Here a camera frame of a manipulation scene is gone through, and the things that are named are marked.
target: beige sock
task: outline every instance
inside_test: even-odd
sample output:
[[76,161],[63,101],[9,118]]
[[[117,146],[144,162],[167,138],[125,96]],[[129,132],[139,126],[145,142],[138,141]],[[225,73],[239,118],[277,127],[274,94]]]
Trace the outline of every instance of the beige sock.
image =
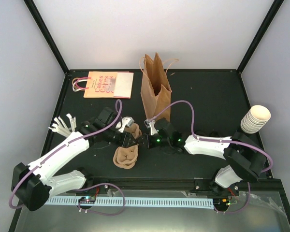
[[[130,128],[125,128],[126,132],[133,135],[135,139],[142,135],[139,125],[133,123]],[[119,168],[130,169],[134,167],[138,156],[138,145],[128,148],[118,147],[115,151],[113,162]]]

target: black table surface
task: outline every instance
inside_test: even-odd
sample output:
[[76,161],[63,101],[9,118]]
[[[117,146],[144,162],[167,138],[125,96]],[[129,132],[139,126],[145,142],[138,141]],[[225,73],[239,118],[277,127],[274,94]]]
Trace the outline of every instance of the black table surface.
[[[134,78],[131,99],[122,99],[122,116],[133,117],[142,132],[148,133],[144,126],[145,112],[140,94],[142,72],[127,71],[134,72]],[[97,116],[106,106],[115,107],[116,99],[89,99],[83,97],[82,91],[72,91],[72,79],[87,75],[88,72],[81,71],[72,73],[59,113],[64,120],[67,120],[66,114],[70,113],[80,123]],[[187,100],[194,107],[195,131],[207,134],[216,131],[220,136],[232,136],[235,133],[249,110],[241,77],[235,71],[170,70],[168,75],[172,89],[171,102]],[[191,110],[187,104],[180,103],[172,107],[171,123],[180,132],[190,130]],[[59,134],[51,137],[51,148],[65,139]],[[260,144],[257,135],[252,136],[252,139]],[[135,166],[126,170],[113,164],[117,146],[107,145],[105,142],[94,145],[72,159],[58,174],[84,167],[100,178],[212,178],[216,170],[227,165],[225,160],[207,155],[176,153],[167,148],[140,148]]]

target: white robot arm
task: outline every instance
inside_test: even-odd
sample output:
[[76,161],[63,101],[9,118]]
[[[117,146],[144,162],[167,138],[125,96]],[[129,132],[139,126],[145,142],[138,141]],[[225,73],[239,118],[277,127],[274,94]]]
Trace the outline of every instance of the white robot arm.
[[162,141],[166,146],[186,150],[192,155],[203,154],[226,160],[229,165],[221,168],[213,179],[218,186],[224,189],[241,180],[257,181],[266,162],[266,157],[260,152],[236,144],[238,141],[240,144],[260,149],[242,132],[236,132],[232,137],[224,138],[204,136],[195,138],[190,135],[183,141],[184,135],[177,132],[165,118],[161,118],[157,122],[146,120],[145,125],[151,131],[150,136],[143,139],[146,141],[143,144],[148,148],[163,145]]
[[14,168],[12,191],[22,180],[23,176],[28,172],[32,172],[15,192],[16,196],[30,211],[42,207],[50,197],[69,190],[80,189],[84,186],[87,177],[83,171],[74,170],[68,174],[54,175],[64,165],[83,151],[89,149],[94,143],[105,140],[123,147],[137,144],[134,137],[124,131],[125,127],[130,127],[133,124],[134,120],[131,117],[124,117],[121,122],[118,122],[115,128],[109,128],[103,134],[81,138],[86,134],[104,128],[114,120],[116,115],[114,111],[106,107],[99,117],[83,122],[82,127],[78,131],[75,131],[75,129],[72,130],[76,123],[74,118],[73,125],[71,123],[72,132],[67,129],[67,126],[63,128],[59,120],[55,118],[58,125],[53,124],[54,128],[51,129],[57,130],[56,132],[60,132],[59,134],[67,138],[36,161],[29,163],[27,166],[20,163]]

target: stack of paper cups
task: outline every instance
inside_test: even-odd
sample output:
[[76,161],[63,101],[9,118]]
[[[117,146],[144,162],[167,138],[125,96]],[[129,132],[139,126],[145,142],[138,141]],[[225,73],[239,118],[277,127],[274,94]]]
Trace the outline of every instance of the stack of paper cups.
[[271,118],[270,111],[262,105],[254,105],[241,121],[241,129],[248,133],[257,133]]

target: paper bag handle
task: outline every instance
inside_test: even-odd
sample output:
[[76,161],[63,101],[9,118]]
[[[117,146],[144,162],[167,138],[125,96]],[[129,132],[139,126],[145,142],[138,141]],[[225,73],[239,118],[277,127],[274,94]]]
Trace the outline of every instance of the paper bag handle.
[[[145,74],[145,72],[144,72],[144,70],[142,69],[142,65],[141,65],[141,61],[142,61],[142,59],[146,59],[146,57],[141,57],[141,59],[140,59],[140,62],[139,62],[139,65],[140,65],[140,70],[142,71],[142,73],[149,79],[149,77]],[[176,63],[176,62],[178,62],[179,61],[179,59],[176,59],[176,58],[170,58],[170,59],[167,59],[166,61],[164,61],[162,64],[165,64],[166,62],[168,62],[168,61],[170,61],[170,60],[173,60],[173,62],[168,66],[168,68],[166,69],[166,71],[165,71],[165,75],[166,75],[166,73],[167,73],[167,71],[168,71],[168,69],[174,64],[174,63]]]

